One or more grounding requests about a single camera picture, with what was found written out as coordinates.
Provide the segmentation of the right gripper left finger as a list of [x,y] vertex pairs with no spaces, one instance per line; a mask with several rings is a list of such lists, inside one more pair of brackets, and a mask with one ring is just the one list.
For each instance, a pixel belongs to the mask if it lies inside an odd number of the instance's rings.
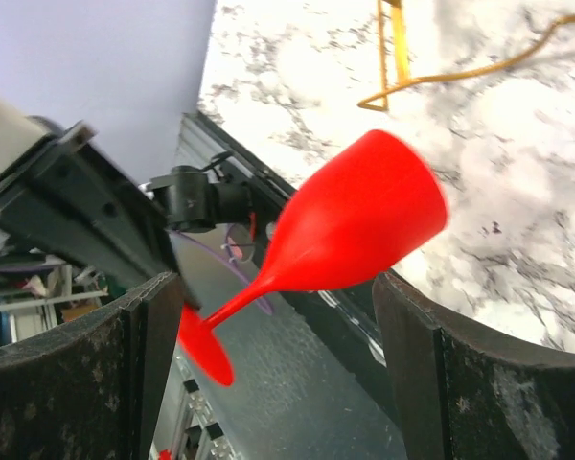
[[0,348],[0,459],[146,459],[184,292],[163,273]]

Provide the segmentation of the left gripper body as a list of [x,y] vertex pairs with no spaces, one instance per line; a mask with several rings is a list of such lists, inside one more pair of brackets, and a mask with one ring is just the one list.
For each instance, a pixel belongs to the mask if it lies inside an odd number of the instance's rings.
[[53,130],[0,100],[0,230],[74,265],[136,268],[136,183],[84,123]]

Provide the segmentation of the red wine glass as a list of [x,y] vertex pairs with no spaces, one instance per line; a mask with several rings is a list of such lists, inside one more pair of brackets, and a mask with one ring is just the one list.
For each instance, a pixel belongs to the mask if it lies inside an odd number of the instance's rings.
[[438,235],[448,220],[445,194],[427,163],[398,137],[370,130],[288,201],[251,284],[207,318],[183,309],[178,341],[209,378],[229,386],[233,367],[216,326],[282,288],[360,284]]

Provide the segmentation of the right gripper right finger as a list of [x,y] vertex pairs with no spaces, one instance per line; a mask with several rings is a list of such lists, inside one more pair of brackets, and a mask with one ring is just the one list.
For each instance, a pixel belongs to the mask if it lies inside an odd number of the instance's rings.
[[410,459],[575,459],[575,354],[494,330],[390,272],[373,303]]

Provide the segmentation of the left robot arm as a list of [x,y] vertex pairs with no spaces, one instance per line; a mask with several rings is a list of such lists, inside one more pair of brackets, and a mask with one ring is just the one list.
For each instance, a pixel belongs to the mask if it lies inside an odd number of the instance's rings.
[[0,99],[0,230],[132,288],[176,271],[168,233],[249,219],[250,193],[178,166],[145,194],[93,144],[83,122],[62,129]]

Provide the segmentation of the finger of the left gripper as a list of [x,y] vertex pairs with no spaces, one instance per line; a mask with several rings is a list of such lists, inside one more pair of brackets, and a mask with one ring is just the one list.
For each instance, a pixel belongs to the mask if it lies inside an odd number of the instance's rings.
[[92,266],[134,288],[178,262],[161,208],[130,181],[78,181],[76,208],[89,241],[78,242],[77,265]]

